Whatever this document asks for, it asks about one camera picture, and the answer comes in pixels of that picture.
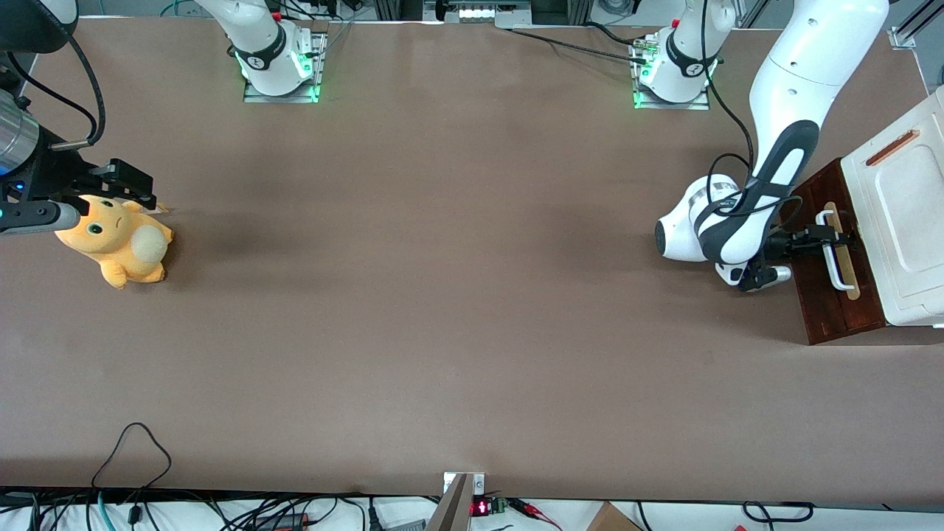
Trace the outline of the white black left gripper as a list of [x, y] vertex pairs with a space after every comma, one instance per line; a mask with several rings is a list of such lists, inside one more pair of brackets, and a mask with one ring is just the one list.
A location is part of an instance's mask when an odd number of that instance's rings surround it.
[[859, 239], [829, 225], [807, 225], [798, 232], [778, 231], [766, 238], [766, 261], [789, 262], [794, 256], [822, 254], [823, 246], [830, 246], [836, 254], [852, 252], [859, 249]]

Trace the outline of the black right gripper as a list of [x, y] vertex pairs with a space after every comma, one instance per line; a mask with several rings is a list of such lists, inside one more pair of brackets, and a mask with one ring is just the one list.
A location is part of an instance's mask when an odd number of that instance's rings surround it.
[[56, 201], [87, 215], [90, 201], [80, 196], [93, 195], [109, 201], [116, 196], [128, 211], [156, 211], [158, 201], [151, 175], [121, 159], [95, 167], [75, 150], [51, 150], [49, 145], [60, 139], [42, 125], [38, 128], [33, 154], [4, 175], [4, 202]]

